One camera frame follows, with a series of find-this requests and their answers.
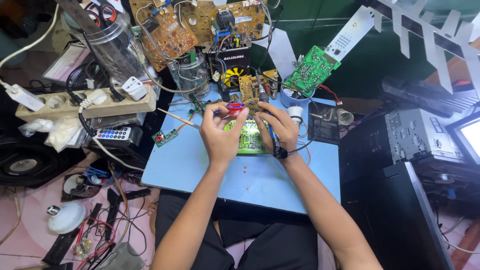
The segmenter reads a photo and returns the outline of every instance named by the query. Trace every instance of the power strip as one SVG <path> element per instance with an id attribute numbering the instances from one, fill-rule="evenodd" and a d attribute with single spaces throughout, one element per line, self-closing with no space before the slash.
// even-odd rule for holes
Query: power strip
<path id="1" fill-rule="evenodd" d="M 147 89 L 147 94 L 139 101 L 132 100 L 132 98 L 119 87 L 117 91 L 125 96 L 125 100 L 120 102 L 112 95 L 109 88 L 102 88 L 101 90 L 108 96 L 107 100 L 99 105 L 91 105 L 83 111 L 83 115 L 85 118 L 94 118 L 154 111 L 156 108 L 155 91 L 151 85 L 145 84 L 144 86 Z M 85 98 L 93 91 L 94 90 L 82 90 L 74 91 L 74 93 Z M 15 116 L 26 122 L 31 122 L 37 118 L 55 121 L 64 116 L 78 117 L 79 105 L 65 92 L 36 95 L 36 97 L 44 100 L 45 106 L 38 111 L 31 111 L 24 105 L 19 105 Z"/>

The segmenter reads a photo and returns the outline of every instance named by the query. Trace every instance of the leg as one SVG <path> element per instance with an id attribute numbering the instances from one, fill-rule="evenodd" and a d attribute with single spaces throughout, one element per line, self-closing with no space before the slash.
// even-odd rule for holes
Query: leg
<path id="1" fill-rule="evenodd" d="M 318 269 L 317 232 L 311 225 L 270 225 L 247 248 L 238 269 Z"/>
<path id="2" fill-rule="evenodd" d="M 155 246 L 160 244 L 190 194 L 162 189 L 156 214 Z M 210 221 L 192 269 L 233 269 L 235 261 L 223 248 L 213 222 Z"/>

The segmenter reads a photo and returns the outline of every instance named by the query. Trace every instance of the speaker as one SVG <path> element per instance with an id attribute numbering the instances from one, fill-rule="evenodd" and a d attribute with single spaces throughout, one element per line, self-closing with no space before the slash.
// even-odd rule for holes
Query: speaker
<path id="1" fill-rule="evenodd" d="M 14 102 L 9 97 L 3 99 L 10 101 Z M 66 148 L 57 153 L 44 145 L 46 133 L 24 137 L 17 128 L 24 122 L 5 107 L 0 112 L 0 185 L 38 188 L 85 159 L 81 148 Z"/>

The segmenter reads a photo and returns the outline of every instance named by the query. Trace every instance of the table top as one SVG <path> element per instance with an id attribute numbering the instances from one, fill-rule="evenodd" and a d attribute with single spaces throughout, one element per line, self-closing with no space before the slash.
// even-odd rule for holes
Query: table top
<path id="1" fill-rule="evenodd" d="M 212 87 L 204 100 L 220 98 L 216 87 Z M 173 100 L 182 96 L 175 94 Z M 324 104 L 335 105 L 332 100 L 314 98 Z M 286 109 L 280 102 L 280 97 L 270 103 L 278 108 Z M 188 110 L 194 109 L 192 104 L 170 106 L 169 112 L 182 118 L 189 118 Z M 302 118 L 308 120 L 308 107 L 303 110 Z M 195 114 L 193 123 L 201 124 L 202 118 Z M 166 134 L 179 127 L 181 121 L 166 116 L 162 131 Z M 300 127 L 300 134 L 305 134 L 304 125 Z M 307 136 L 299 141 L 307 142 Z M 308 149 L 311 155 L 309 167 L 340 202 L 340 179 L 338 169 L 338 146 L 312 142 Z M 300 155 L 308 162 L 306 149 Z M 142 182 L 145 185 L 166 189 L 193 192 L 208 167 L 208 156 L 202 138 L 197 129 L 185 126 L 179 135 L 172 141 L 158 148 L 154 146 L 148 159 Z M 285 172 L 282 165 L 270 154 L 256 156 L 237 156 L 225 174 L 219 198 L 260 205 L 274 209 L 306 214 L 306 209 L 300 194 Z"/>

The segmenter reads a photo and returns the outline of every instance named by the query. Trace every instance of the scissors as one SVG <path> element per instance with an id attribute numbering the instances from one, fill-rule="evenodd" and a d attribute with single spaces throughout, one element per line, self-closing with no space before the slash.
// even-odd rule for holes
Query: scissors
<path id="1" fill-rule="evenodd" d="M 118 11 L 107 0 L 97 1 L 100 3 L 99 6 L 91 2 L 90 5 L 87 5 L 85 11 L 101 30 L 105 30 L 117 19 Z M 92 10 L 92 7 L 98 9 L 98 12 Z"/>

